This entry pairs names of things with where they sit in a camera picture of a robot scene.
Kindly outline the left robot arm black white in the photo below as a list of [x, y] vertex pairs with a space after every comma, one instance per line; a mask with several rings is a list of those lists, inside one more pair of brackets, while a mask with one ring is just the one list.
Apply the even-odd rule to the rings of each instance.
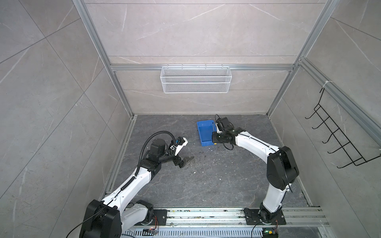
[[153, 140], [150, 149], [144, 151], [138, 167], [114, 192], [101, 201], [91, 201], [85, 212], [79, 237], [81, 238], [119, 238], [123, 229], [129, 229], [137, 223], [150, 224], [154, 220], [153, 206], [138, 201], [132, 207], [129, 204], [138, 192], [160, 171], [162, 164], [173, 162], [183, 168], [191, 157], [180, 157], [180, 150], [188, 143], [179, 137], [167, 144], [163, 139]]

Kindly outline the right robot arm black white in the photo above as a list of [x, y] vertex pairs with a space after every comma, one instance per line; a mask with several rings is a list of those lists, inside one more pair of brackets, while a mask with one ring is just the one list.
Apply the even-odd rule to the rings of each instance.
[[242, 147], [266, 163], [269, 187], [260, 205], [259, 217], [263, 223], [273, 222], [281, 212], [286, 192], [292, 190], [291, 184], [300, 174], [291, 149], [287, 146], [271, 145], [241, 128], [215, 131], [212, 133], [212, 142]]

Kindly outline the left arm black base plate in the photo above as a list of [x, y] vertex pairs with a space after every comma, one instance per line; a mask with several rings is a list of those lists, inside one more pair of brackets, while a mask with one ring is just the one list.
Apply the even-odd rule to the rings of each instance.
[[144, 226], [165, 226], [167, 222], [168, 210], [151, 209], [148, 211], [146, 218], [141, 222]]

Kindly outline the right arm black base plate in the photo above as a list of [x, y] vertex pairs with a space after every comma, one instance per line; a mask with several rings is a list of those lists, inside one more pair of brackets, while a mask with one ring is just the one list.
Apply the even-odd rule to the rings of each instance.
[[270, 213], [265, 208], [250, 209], [244, 208], [244, 217], [247, 225], [265, 224], [265, 225], [286, 225], [286, 220], [279, 208], [276, 212]]

